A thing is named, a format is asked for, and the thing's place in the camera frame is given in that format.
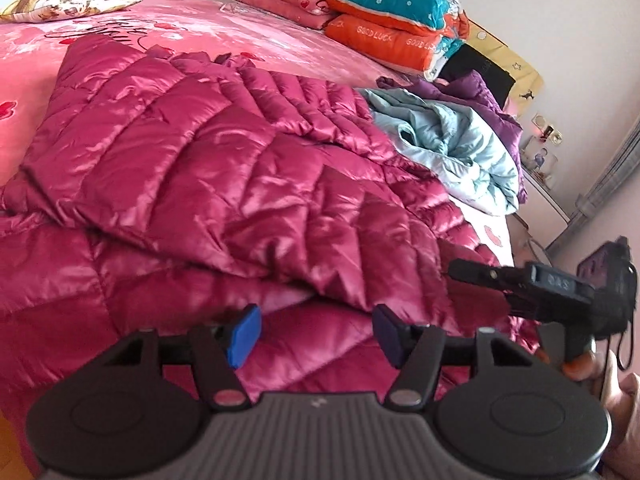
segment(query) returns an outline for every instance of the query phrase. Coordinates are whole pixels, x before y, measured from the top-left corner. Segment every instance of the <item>pink comforter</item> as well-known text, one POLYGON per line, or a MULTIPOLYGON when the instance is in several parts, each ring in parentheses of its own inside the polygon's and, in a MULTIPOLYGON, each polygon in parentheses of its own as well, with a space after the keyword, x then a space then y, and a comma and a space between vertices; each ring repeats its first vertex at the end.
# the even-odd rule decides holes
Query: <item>pink comforter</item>
POLYGON ((375 86, 393 73, 322 34, 244 4, 210 0, 144 0, 129 9, 78 20, 1 23, 0 184, 15 173, 42 122, 69 45, 103 34, 145 51, 243 53, 261 68, 375 86))
POLYGON ((377 303, 518 336, 500 294, 444 276, 493 256, 348 86, 81 38, 1 206, 0 409, 29 459, 32 402, 141 327, 257 303, 264 333, 239 373, 254 398, 382 393, 395 372, 372 339, 377 303))

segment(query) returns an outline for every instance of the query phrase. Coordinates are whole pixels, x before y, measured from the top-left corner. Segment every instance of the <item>photo frame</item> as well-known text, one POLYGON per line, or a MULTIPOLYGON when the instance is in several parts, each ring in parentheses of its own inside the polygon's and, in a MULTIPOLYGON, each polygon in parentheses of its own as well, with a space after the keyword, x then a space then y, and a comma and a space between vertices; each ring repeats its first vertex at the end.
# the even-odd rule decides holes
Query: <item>photo frame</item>
POLYGON ((551 187, 553 174, 558 165, 558 157, 554 153, 555 146, 537 137, 531 137, 524 150, 520 152, 522 165, 544 186, 551 187))

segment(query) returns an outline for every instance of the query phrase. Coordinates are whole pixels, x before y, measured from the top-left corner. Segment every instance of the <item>patterned pillow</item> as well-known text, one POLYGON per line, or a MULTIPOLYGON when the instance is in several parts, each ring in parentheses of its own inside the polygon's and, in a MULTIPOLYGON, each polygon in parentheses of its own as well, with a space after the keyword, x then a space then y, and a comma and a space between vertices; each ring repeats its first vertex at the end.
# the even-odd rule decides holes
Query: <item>patterned pillow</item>
POLYGON ((465 39, 468 19, 458 0, 327 0, 338 12, 418 36, 465 39))
POLYGON ((142 0, 15 0, 0 14, 0 21, 53 22, 121 10, 142 0))

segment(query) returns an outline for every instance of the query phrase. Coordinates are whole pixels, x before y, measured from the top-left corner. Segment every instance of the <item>wooden floor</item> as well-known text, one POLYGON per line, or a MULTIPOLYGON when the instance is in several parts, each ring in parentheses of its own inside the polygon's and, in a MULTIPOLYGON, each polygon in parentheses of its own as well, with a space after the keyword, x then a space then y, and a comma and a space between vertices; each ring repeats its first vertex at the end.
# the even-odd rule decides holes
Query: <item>wooden floor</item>
POLYGON ((0 415, 0 480, 32 480, 18 450, 18 442, 7 420, 0 415))

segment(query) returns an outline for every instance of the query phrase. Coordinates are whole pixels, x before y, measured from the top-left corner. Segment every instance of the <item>light blue blanket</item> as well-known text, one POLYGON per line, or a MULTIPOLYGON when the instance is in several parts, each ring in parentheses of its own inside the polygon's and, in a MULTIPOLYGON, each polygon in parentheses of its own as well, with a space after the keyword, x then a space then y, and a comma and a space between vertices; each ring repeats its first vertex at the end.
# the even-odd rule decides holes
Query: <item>light blue blanket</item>
POLYGON ((358 91, 396 150, 436 173, 450 195, 493 216, 517 211, 516 165, 475 111, 401 88, 358 91))

